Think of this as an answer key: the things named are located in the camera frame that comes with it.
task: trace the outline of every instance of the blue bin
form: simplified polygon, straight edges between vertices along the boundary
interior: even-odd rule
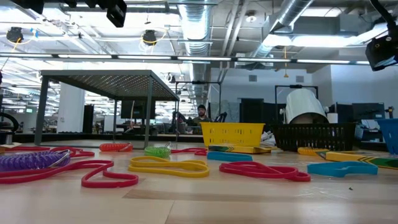
[[[388,151],[398,154],[398,119],[379,119],[380,130],[383,133]]]

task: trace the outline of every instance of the plastic basket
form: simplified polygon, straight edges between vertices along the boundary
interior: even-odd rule
[[[386,141],[388,151],[391,154],[398,154],[398,119],[380,119],[377,122]]]
[[[264,124],[251,123],[200,123],[205,146],[231,144],[259,146]]]
[[[355,124],[277,124],[272,125],[277,147],[295,151],[299,147],[350,151],[353,148]]]
[[[99,146],[102,152],[131,152],[131,143],[106,143]]]

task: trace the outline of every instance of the ventilation duct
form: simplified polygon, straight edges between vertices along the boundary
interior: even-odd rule
[[[199,4],[179,5],[182,19],[182,32],[184,39],[187,40],[207,40],[210,33],[211,6]],[[209,55],[209,45],[201,42],[187,42],[185,48],[189,56]],[[191,81],[205,80],[207,67],[204,63],[193,63],[190,65]],[[202,86],[193,87],[197,103],[203,96]]]
[[[265,39],[263,43],[251,54],[251,57],[266,57],[273,46],[264,45],[268,34],[272,32],[292,32],[294,22],[311,5],[313,0],[285,0],[276,17],[270,16],[266,19],[264,26]]]

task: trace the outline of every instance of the ceiling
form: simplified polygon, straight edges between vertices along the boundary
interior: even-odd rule
[[[170,7],[176,9],[176,5],[169,1]],[[223,42],[226,37],[228,22],[231,19],[233,0],[217,1],[211,13],[210,26],[210,55],[220,56]],[[396,1],[381,1],[384,6],[397,11]],[[137,4],[134,1],[126,1],[128,4]],[[159,5],[164,2],[140,1],[141,7]],[[277,13],[282,1],[265,0],[251,1],[247,11],[252,11],[256,20],[248,22],[243,20],[238,32],[238,38],[233,45],[232,54],[247,54],[256,50],[262,43],[262,28],[267,16]],[[235,24],[240,13],[236,15]],[[369,22],[366,19],[377,17],[377,13],[368,1],[328,1],[314,0],[311,6],[302,14],[302,17],[339,17],[351,15],[360,21]],[[15,45],[6,39],[6,34],[11,27],[21,27],[24,40]],[[153,46],[142,43],[141,35],[145,30],[154,30],[159,40]],[[30,9],[23,9],[12,2],[0,4],[0,52],[19,53],[46,53],[46,54],[152,54],[152,55],[185,55],[185,44],[181,18],[178,14],[161,13],[134,13],[126,15],[123,28],[116,28],[106,18],[106,13],[88,7],[70,9],[64,4],[46,4],[42,15]],[[355,47],[306,47],[286,46],[274,47],[271,55],[276,58],[310,58],[310,59],[336,59],[336,60],[365,60],[364,45]],[[2,66],[2,91],[3,105],[7,110],[18,110],[16,106],[37,106],[40,94],[40,70],[46,69],[150,69],[153,70],[165,83],[174,90],[175,84],[167,81],[168,75],[174,75],[177,80],[191,81],[190,66],[187,63],[131,63],[131,62],[69,62],[54,60],[22,60],[17,58],[0,58]],[[272,69],[279,70],[284,64],[275,64]],[[319,66],[314,65],[289,65],[289,68],[307,69],[314,71]],[[51,89],[46,114],[56,113],[59,104],[59,84],[50,84]],[[196,100],[192,98],[193,88],[190,85],[182,89],[180,108],[183,114],[193,116],[196,108]],[[109,99],[93,93],[86,93],[86,104],[96,105],[99,114],[111,114],[110,108],[113,102]],[[157,113],[162,118],[171,117],[174,103],[158,102]]]

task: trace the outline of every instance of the black plastic basket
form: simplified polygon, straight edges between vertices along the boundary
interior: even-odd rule
[[[276,145],[297,152],[298,147],[314,147],[331,151],[353,148],[355,123],[345,124],[276,124],[272,125]]]

